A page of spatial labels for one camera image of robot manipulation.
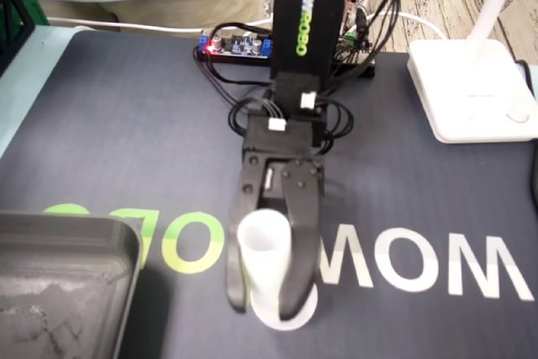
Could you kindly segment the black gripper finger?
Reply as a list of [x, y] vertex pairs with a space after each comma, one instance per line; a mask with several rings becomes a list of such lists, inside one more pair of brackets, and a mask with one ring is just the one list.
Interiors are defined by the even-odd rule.
[[257, 209], [266, 175], [266, 158], [261, 153], [247, 151], [239, 177], [239, 185], [231, 210], [226, 262], [226, 293], [230, 306], [244, 314], [247, 309], [247, 286], [238, 240], [240, 221]]

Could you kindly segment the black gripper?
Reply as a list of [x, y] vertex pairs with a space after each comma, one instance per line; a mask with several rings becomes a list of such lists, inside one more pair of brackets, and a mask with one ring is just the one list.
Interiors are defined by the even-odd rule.
[[279, 293], [279, 317], [295, 318], [306, 304], [319, 266], [319, 219], [324, 191], [321, 163], [299, 159], [321, 148], [327, 113], [311, 113], [289, 120], [249, 113], [242, 156], [247, 152], [289, 156], [282, 171], [282, 195], [291, 226], [291, 256]]

